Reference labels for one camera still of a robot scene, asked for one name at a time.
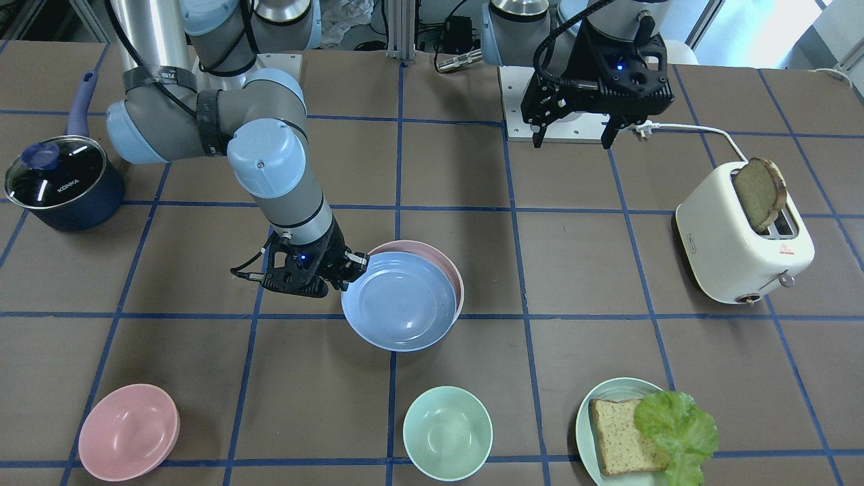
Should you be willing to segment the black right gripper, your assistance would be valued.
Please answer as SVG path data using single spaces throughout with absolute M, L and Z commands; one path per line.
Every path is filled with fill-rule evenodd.
M 311 243 L 294 245 L 276 231 L 269 234 L 269 249 L 261 286 L 271 292 L 324 298 L 327 284 L 347 290 L 367 271 L 369 255 L 351 252 L 336 221 Z

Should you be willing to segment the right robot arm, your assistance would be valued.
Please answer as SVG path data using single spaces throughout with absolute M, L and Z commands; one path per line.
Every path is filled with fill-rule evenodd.
M 261 254 L 232 268 L 281 294 L 322 298 L 367 270 L 312 169 L 306 101 L 268 53 L 314 49 L 317 1 L 106 1 L 124 58 L 126 98 L 107 111 L 114 149 L 133 164 L 227 158 L 271 224 Z

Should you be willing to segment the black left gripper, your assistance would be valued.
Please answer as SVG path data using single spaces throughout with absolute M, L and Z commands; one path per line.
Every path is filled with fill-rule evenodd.
M 520 104 L 533 147 L 540 149 L 548 127 L 568 114 L 596 113 L 609 117 L 601 133 L 601 146 L 609 150 L 621 129 L 667 110 L 675 94 L 666 43 L 655 27 L 653 20 L 640 20 L 632 40 L 614 40 L 584 20 L 561 74 L 550 70 L 550 51 L 565 28 L 550 31 L 532 56 L 534 73 Z

